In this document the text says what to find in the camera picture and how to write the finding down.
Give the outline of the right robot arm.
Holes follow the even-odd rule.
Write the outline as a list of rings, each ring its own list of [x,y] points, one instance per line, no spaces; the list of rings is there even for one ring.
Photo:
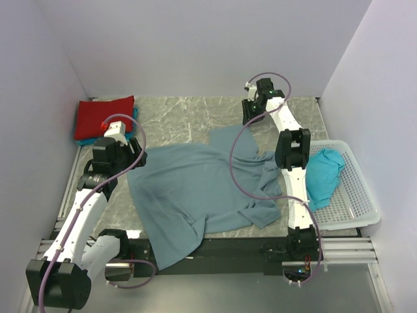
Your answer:
[[[291,260],[305,260],[317,254],[321,261],[320,232],[308,207],[306,169],[309,161],[311,132],[295,119],[282,91],[274,88],[270,78],[245,83],[247,98],[242,101],[243,125],[271,116],[279,131],[275,162],[284,177],[289,202],[289,221],[286,253]]]

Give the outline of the grey-blue t-shirt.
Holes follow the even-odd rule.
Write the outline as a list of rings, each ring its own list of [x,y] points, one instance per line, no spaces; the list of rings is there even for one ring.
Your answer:
[[[155,147],[144,167],[130,170],[128,186],[161,269],[191,254],[208,233],[280,217],[274,153],[259,154],[249,130],[211,130],[208,143]]]

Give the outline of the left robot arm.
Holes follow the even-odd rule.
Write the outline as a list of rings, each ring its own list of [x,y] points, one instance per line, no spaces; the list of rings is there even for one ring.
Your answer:
[[[131,255],[124,230],[105,229],[92,245],[88,241],[118,177],[144,166],[147,154],[136,138],[127,142],[100,138],[93,144],[92,152],[61,230],[42,258],[31,260],[25,270],[32,300],[41,312],[47,307],[82,309],[93,280],[107,263],[122,262]]]

